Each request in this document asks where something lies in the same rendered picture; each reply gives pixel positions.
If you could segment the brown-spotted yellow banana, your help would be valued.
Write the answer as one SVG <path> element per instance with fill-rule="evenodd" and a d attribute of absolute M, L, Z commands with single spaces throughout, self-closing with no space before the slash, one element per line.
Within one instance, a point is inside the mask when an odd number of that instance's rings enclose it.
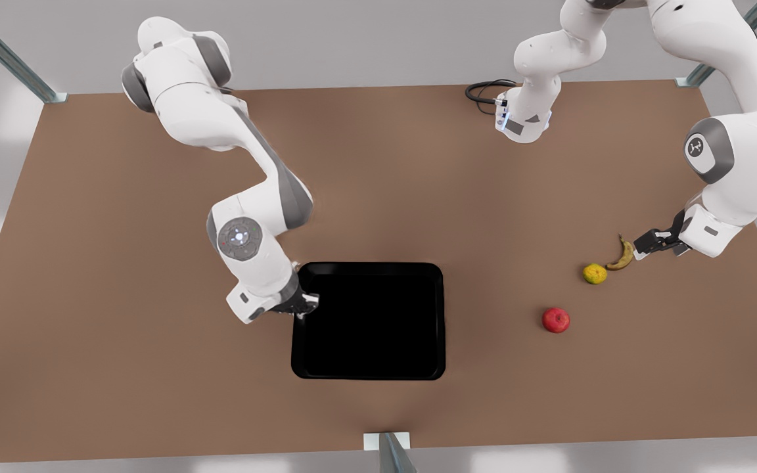
<path fill-rule="evenodd" d="M 625 267 L 627 267 L 634 259 L 635 248 L 631 242 L 628 242 L 622 234 L 618 234 L 618 238 L 621 242 L 622 253 L 618 260 L 606 264 L 607 271 L 619 271 L 625 269 Z"/>

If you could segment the black rectangular tray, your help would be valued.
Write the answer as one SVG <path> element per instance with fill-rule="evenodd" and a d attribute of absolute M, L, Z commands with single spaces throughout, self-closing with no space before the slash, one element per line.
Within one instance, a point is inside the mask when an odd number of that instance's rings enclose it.
<path fill-rule="evenodd" d="M 313 261 L 298 278 L 319 298 L 292 326 L 298 377 L 431 381 L 444 374 L 444 275 L 436 264 Z"/>

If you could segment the red apple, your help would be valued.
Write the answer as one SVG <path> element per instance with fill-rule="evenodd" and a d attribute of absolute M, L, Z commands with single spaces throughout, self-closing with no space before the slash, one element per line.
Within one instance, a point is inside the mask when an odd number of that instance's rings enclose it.
<path fill-rule="evenodd" d="M 541 323 L 548 332 L 559 334 L 570 327 L 570 314 L 565 309 L 550 307 L 543 312 Z"/>

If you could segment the silver frame post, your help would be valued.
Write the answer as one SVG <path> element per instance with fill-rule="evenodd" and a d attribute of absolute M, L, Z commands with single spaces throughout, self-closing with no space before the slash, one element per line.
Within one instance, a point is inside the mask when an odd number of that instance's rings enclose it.
<path fill-rule="evenodd" d="M 378 473 L 418 473 L 417 467 L 409 457 L 411 434 L 365 433 L 363 450 L 378 452 Z"/>
<path fill-rule="evenodd" d="M 67 93 L 52 89 L 1 38 L 0 64 L 44 104 L 64 104 L 67 101 Z"/>
<path fill-rule="evenodd" d="M 712 72 L 724 75 L 739 71 L 742 59 L 757 64 L 757 0 L 747 9 L 733 10 L 734 0 L 688 0 L 691 13 L 679 10 L 680 27 L 673 27 L 665 39 L 669 52 L 698 62 L 685 77 L 676 78 L 680 89 L 697 89 Z"/>

